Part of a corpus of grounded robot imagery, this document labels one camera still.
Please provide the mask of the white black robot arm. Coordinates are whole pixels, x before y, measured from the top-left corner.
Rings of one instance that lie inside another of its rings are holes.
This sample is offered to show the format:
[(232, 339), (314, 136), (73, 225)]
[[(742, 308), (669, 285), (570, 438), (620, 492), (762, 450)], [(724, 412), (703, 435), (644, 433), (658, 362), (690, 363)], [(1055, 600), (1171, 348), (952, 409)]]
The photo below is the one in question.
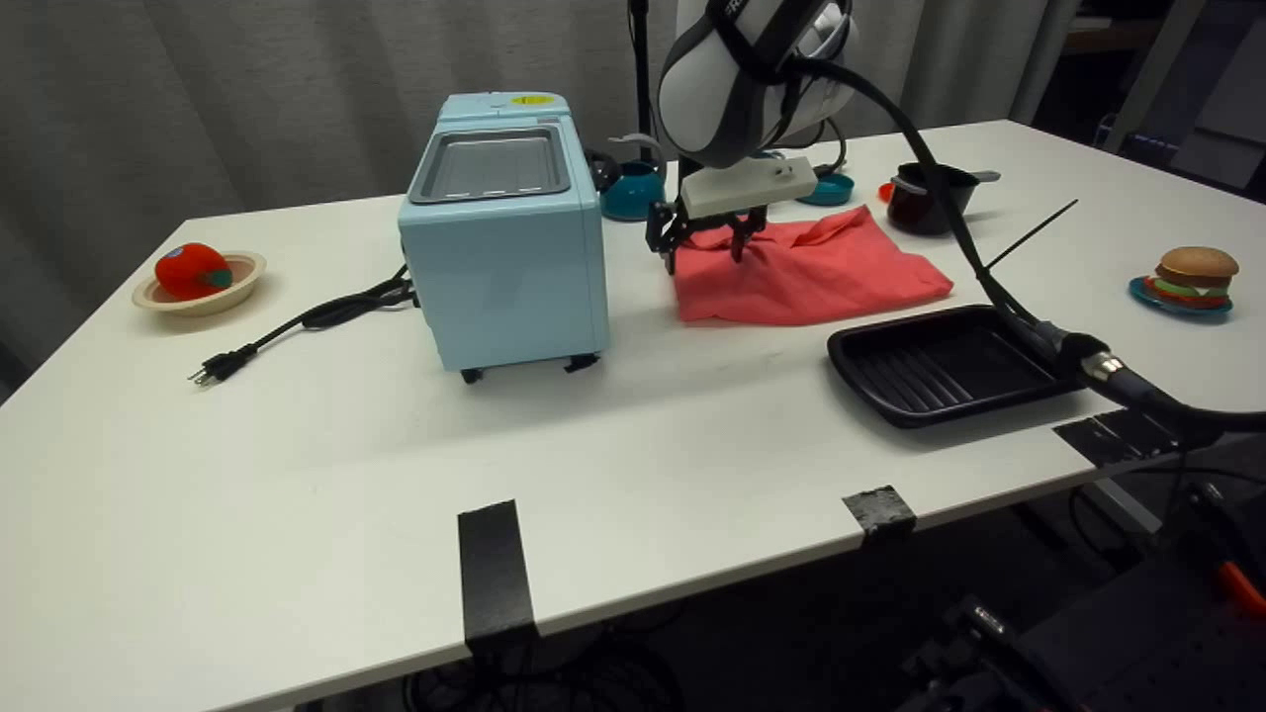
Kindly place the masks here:
[(826, 128), (851, 99), (826, 79), (847, 62), (851, 37), (853, 0), (681, 0), (658, 79), (675, 189), (644, 222), (663, 267), (702, 230), (724, 230), (740, 261), (777, 201), (819, 188), (819, 172), (789, 159), (783, 141)]

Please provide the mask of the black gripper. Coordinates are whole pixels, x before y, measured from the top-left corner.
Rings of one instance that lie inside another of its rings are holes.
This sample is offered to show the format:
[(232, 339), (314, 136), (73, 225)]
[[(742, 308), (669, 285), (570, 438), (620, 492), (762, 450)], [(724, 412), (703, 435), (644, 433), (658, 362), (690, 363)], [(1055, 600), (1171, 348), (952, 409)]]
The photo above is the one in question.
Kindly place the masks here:
[(644, 222), (644, 244), (675, 268), (675, 248), (690, 230), (724, 225), (733, 230), (729, 259), (742, 261), (742, 248), (766, 230), (773, 178), (762, 159), (737, 167), (681, 161), (669, 211)]

